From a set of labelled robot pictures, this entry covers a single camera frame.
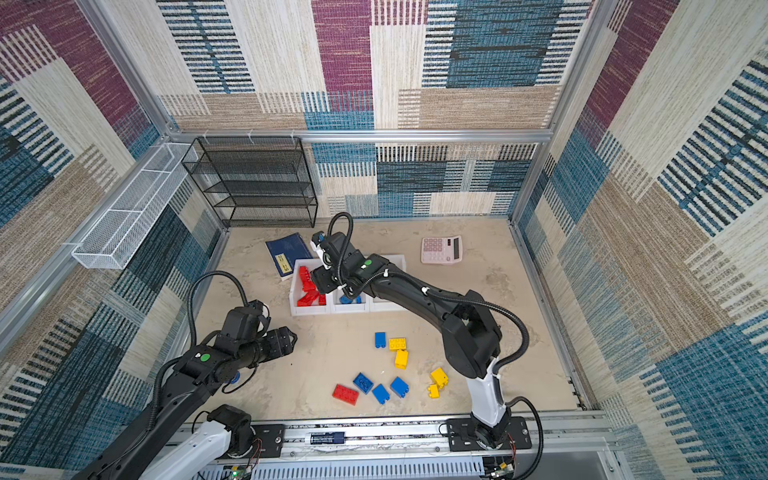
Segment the white bin left compartment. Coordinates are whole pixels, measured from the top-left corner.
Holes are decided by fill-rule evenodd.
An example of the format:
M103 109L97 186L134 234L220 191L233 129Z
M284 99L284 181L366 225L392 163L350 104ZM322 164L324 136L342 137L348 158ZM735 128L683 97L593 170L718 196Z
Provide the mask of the white bin left compartment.
M299 259L294 264L294 275L289 292L289 306L293 317L317 316L331 313L331 296L310 291L309 274L321 267L319 259Z

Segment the red lego flat brick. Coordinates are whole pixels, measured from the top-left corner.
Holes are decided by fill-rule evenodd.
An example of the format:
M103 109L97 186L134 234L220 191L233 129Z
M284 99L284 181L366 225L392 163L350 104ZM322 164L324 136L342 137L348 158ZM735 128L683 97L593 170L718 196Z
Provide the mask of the red lego flat brick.
M353 406L356 405L359 395L360 393L357 390L341 384L337 384L332 393L333 398Z

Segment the white bin middle compartment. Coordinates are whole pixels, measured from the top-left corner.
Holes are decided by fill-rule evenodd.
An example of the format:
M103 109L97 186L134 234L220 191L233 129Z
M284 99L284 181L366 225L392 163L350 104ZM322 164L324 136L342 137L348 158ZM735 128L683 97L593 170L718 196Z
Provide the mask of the white bin middle compartment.
M333 314L365 314L370 311L368 296L364 293L350 298L336 290L328 298L328 305Z

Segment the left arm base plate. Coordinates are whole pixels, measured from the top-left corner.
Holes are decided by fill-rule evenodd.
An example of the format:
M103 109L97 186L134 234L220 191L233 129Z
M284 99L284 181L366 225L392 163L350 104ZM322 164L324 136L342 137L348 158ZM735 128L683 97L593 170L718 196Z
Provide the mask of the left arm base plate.
M252 424L252 443L244 458L251 463L257 460L279 458L282 453L285 424Z

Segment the yellow lego brick top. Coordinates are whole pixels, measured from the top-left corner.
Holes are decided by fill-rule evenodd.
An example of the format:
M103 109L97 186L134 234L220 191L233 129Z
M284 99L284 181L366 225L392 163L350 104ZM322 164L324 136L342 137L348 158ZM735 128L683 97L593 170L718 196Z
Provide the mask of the yellow lego brick top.
M389 349L391 351L401 351L407 349L407 341L405 338L399 337L399 338L390 338L389 339Z

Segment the blue lego square brick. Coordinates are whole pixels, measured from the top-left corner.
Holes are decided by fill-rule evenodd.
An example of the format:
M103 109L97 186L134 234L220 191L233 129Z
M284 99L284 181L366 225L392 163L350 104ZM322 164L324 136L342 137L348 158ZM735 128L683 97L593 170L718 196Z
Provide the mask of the blue lego square brick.
M385 332L376 332L374 334L375 347L383 349L387 347L387 336Z

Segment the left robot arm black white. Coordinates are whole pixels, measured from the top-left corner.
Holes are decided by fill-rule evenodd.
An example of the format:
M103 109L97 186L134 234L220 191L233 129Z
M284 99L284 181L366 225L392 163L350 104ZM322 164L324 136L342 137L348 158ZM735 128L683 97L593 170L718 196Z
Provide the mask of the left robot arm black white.
M235 284L242 305L228 312L220 330L201 342L192 336L185 353L162 365L150 403L96 460L75 475L77 479L140 478L185 420L237 372L243 368L255 371L262 363L293 353L298 336L287 327L270 329L269 308L248 300L240 281L229 272L202 274L190 288L188 306L199 284L214 276Z

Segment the yellow lego large brick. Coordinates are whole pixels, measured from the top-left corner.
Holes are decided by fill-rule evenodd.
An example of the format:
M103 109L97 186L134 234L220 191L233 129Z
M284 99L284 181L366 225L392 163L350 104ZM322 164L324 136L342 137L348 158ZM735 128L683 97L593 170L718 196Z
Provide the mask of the yellow lego large brick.
M445 388L449 383L449 378L442 368L433 370L430 377L438 389Z

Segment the dark blue notebook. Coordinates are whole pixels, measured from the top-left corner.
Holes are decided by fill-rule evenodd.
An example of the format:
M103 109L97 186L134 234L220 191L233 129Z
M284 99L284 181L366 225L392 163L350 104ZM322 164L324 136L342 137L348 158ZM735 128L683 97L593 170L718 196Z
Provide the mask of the dark blue notebook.
M266 241L265 244L281 280L293 275L297 260L313 257L313 252L298 232Z

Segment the pink calculator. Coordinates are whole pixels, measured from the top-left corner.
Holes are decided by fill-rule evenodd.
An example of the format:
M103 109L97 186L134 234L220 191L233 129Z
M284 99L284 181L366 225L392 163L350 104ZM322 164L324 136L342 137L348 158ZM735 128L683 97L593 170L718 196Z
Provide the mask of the pink calculator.
M452 265L463 259L462 238L425 237L421 242L420 259L423 264Z

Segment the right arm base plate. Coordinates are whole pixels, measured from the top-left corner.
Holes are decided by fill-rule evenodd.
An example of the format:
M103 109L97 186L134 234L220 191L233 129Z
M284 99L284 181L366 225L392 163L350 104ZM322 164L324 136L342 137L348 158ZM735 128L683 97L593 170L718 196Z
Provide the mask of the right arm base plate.
M488 427L474 417L452 418L438 430L447 438L451 452L533 448L530 430L522 416L504 418L495 427Z

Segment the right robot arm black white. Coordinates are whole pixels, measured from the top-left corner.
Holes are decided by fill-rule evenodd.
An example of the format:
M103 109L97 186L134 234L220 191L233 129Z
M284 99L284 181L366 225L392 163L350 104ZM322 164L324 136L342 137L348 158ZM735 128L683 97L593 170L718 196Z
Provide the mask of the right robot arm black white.
M352 216L341 212L332 217L327 231L313 234L311 246L322 265L311 272L311 279L319 292L381 298L435 327L448 363L467 379L475 428L471 438L485 449L500 448L507 440L511 413L503 399L499 370L527 352L526 325L473 290L465 294L443 290L382 255L364 255L351 244L353 227Z

